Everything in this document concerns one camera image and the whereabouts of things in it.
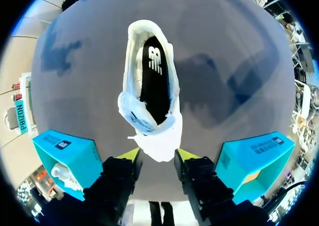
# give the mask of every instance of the black insole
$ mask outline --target black insole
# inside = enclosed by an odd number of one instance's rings
[[[167,62],[163,47],[154,36],[143,47],[141,102],[157,124],[166,119],[169,110]]]

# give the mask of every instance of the black pants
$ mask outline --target black pants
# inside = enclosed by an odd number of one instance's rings
[[[175,226],[173,217],[173,207],[169,202],[162,202],[161,206],[164,209],[164,221],[161,223],[160,204],[159,202],[149,202],[151,210],[152,224],[151,226]]]

